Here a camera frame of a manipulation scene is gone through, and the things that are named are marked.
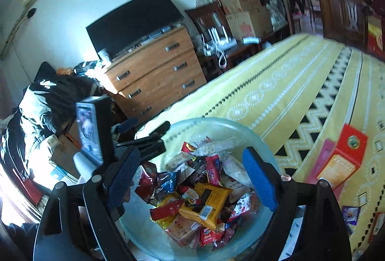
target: tile floor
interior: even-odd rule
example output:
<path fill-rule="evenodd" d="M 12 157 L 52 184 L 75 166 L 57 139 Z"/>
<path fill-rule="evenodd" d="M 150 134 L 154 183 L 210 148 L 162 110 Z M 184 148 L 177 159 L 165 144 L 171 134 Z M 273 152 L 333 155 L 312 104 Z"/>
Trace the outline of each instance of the tile floor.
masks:
<path fill-rule="evenodd" d="M 315 18 L 315 21 L 311 21 L 311 23 L 310 23 L 309 11 L 305 10 L 305 14 L 306 15 L 301 18 L 302 31 L 300 31 L 300 29 L 298 27 L 298 23 L 295 23 L 296 33 L 309 33 L 309 34 L 315 34 L 315 35 L 323 36 L 323 27 L 322 27 L 321 18 Z"/>

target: blue clamp pad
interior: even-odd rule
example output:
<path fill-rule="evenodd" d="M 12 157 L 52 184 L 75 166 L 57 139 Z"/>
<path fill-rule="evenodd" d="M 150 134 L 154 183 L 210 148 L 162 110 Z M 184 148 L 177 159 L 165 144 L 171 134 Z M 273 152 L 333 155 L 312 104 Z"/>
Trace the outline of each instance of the blue clamp pad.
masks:
<path fill-rule="evenodd" d="M 109 209 L 112 210 L 123 203 L 124 194 L 128 190 L 140 162 L 139 150 L 133 149 L 108 188 L 107 206 Z"/>
<path fill-rule="evenodd" d="M 243 151 L 242 163 L 259 199 L 265 207 L 274 212 L 278 207 L 275 187 L 262 169 L 263 164 L 261 162 L 264 163 L 253 147 L 247 147 Z"/>

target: stack of boxes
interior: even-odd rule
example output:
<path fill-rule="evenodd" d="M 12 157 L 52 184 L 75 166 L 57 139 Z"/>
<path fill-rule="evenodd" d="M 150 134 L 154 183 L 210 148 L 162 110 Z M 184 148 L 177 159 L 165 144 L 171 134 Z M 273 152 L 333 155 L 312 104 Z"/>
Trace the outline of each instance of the stack of boxes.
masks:
<path fill-rule="evenodd" d="M 235 39 L 264 37 L 273 31 L 270 14 L 260 0 L 220 0 Z"/>

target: bed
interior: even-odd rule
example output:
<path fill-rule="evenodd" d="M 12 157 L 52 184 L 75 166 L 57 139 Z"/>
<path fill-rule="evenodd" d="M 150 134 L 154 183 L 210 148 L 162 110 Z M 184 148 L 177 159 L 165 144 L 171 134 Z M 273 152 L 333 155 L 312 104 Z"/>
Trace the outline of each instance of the bed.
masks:
<path fill-rule="evenodd" d="M 368 135 L 361 168 L 345 182 L 340 205 L 361 206 L 350 236 L 364 250 L 375 212 L 385 212 L 385 63 L 341 43 L 297 34 L 227 71 L 146 123 L 222 117 L 258 134 L 282 173 L 305 182 L 325 139 L 344 123 Z"/>

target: yellow snack package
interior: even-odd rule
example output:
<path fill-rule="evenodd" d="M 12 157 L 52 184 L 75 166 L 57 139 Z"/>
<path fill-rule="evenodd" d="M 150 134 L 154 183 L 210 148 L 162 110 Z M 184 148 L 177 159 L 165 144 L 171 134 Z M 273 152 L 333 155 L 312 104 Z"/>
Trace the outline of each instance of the yellow snack package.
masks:
<path fill-rule="evenodd" d="M 202 206 L 187 207 L 184 204 L 179 209 L 179 214 L 214 231 L 218 215 L 221 213 L 223 205 L 232 189 L 197 183 L 194 190 L 203 201 Z"/>
<path fill-rule="evenodd" d="M 172 203 L 178 199 L 180 199 L 179 194 L 177 192 L 173 192 L 172 194 L 167 195 L 161 202 L 159 202 L 157 207 L 162 207 L 163 205 Z M 178 213 L 165 217 L 164 219 L 157 220 L 155 223 L 159 224 L 162 229 L 166 229 L 171 225 L 177 215 Z"/>

